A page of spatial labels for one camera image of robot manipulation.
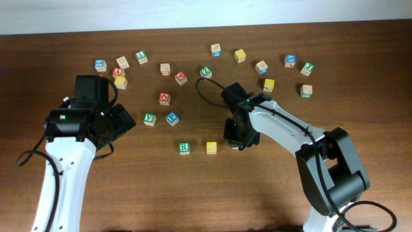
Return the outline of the green R letter block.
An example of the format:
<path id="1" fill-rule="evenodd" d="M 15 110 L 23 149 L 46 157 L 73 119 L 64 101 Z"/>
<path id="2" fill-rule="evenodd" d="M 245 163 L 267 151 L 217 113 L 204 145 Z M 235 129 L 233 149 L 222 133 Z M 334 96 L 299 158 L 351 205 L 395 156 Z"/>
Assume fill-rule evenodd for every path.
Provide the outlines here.
<path id="1" fill-rule="evenodd" d="M 179 143 L 179 153 L 180 155 L 189 155 L 190 154 L 190 145 L 188 142 Z"/>

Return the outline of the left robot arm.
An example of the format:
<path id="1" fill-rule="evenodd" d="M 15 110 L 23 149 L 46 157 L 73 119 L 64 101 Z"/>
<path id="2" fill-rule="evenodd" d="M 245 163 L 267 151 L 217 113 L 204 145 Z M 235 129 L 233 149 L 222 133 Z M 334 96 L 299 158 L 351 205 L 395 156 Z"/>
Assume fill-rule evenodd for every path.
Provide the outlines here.
<path id="1" fill-rule="evenodd" d="M 136 122 L 109 91 L 115 83 L 98 75 L 79 75 L 75 95 L 52 110 L 45 121 L 46 159 L 32 231 L 79 231 L 89 169 L 106 158 L 98 151 L 132 129 Z"/>

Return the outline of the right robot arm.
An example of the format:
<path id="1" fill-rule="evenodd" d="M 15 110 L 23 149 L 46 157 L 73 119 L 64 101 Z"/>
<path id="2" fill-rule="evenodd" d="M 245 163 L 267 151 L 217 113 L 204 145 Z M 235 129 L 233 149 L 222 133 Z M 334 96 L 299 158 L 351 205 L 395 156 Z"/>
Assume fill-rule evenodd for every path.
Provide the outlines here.
<path id="1" fill-rule="evenodd" d="M 224 138 L 244 150 L 269 136 L 297 161 L 311 210 L 303 231 L 336 231 L 339 211 L 360 198 L 370 180 L 348 133 L 313 127 L 283 110 L 264 93 L 249 95 L 239 83 L 226 87 L 221 97 L 232 117 L 226 120 Z"/>

